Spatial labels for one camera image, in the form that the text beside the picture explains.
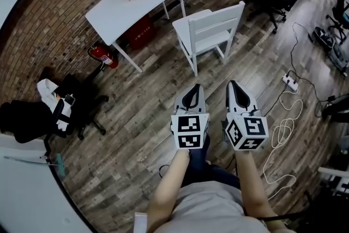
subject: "black and white marker cube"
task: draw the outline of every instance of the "black and white marker cube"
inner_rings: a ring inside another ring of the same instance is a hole
[[[236,151],[256,150],[269,137],[265,117],[228,113],[227,120],[225,133]]]
[[[171,119],[171,130],[178,150],[203,147],[208,131],[208,113],[172,115]]]

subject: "white cable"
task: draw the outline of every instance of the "white cable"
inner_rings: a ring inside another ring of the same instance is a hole
[[[281,95],[283,95],[284,93],[297,94],[297,93],[298,93],[298,89],[297,89],[296,92],[285,91],[285,92],[283,92]],[[292,180],[292,182],[291,182],[290,184],[288,184],[288,185],[286,185],[286,186],[284,186],[284,187],[281,187],[273,196],[269,197],[268,200],[270,200],[271,198],[275,197],[283,188],[293,186],[294,183],[295,183],[296,180],[297,180],[297,178],[296,178],[295,176],[287,174],[287,175],[283,175],[281,178],[278,178],[276,181],[270,182],[270,181],[268,181],[268,178],[267,178],[267,175],[266,175],[266,171],[265,171],[266,166],[267,166],[267,164],[268,164],[268,162],[269,162],[269,160],[270,160],[272,154],[273,154],[278,148],[280,148],[280,147],[282,147],[283,145],[285,145],[285,144],[287,143],[287,141],[290,139],[290,137],[291,137],[291,135],[292,135],[292,133],[293,133],[293,129],[294,129],[294,121],[297,120],[297,119],[300,117],[300,114],[302,113],[302,110],[303,110],[303,101],[302,101],[301,99],[297,99],[295,102],[293,102],[293,104],[292,104],[292,106],[291,106],[290,108],[286,108],[286,107],[284,106],[284,104],[282,103],[282,101],[281,101],[281,95],[280,95],[280,97],[279,97],[279,101],[280,101],[282,107],[284,107],[285,110],[291,111],[291,109],[293,108],[293,106],[295,105],[295,103],[299,101],[300,104],[301,104],[300,112],[299,112],[299,114],[298,114],[298,116],[297,116],[296,118],[290,118],[290,117],[289,117],[289,118],[286,118],[286,119],[284,119],[284,120],[282,120],[282,121],[280,122],[280,125],[279,125],[279,126],[277,126],[277,127],[274,128],[274,130],[273,130],[273,135],[272,135],[272,148],[273,148],[273,149],[272,149],[272,151],[271,151],[271,153],[270,153],[270,155],[269,155],[267,161],[265,162],[265,164],[264,164],[264,166],[263,166],[263,174],[264,174],[264,177],[266,178],[266,181],[267,181],[268,184],[277,183],[279,180],[281,180],[281,179],[283,179],[283,178],[285,178],[285,177],[291,177],[291,178],[293,178],[293,180]],[[292,121],[292,127],[289,127],[289,126],[286,125],[288,121]],[[277,143],[276,146],[274,146],[274,144],[273,144],[273,139],[274,139],[275,131],[276,131],[277,129],[279,129],[279,132],[278,132],[278,143]],[[284,136],[285,136],[285,131],[286,131],[286,129],[289,130],[289,134],[288,134],[287,137],[284,137]]]

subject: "white wooden chair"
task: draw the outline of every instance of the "white wooden chair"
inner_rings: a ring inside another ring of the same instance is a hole
[[[215,12],[207,9],[172,23],[180,47],[195,76],[197,76],[196,56],[204,52],[216,49],[223,59],[223,63],[227,62],[233,37],[244,7],[245,3],[240,1],[238,5]],[[218,45],[225,41],[227,41],[227,46],[223,53]]]

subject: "red box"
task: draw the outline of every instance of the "red box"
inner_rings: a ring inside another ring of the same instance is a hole
[[[149,15],[145,15],[124,33],[124,37],[130,43],[132,49],[140,49],[148,44],[156,35],[157,31]]]

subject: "white table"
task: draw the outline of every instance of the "white table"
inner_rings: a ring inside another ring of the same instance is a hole
[[[116,43],[116,39],[161,2],[163,3],[166,17],[169,19],[164,1],[101,0],[85,17],[108,46],[113,45],[139,72],[143,72],[124,50],[120,48]],[[183,0],[179,1],[183,17],[185,17],[184,2]]]

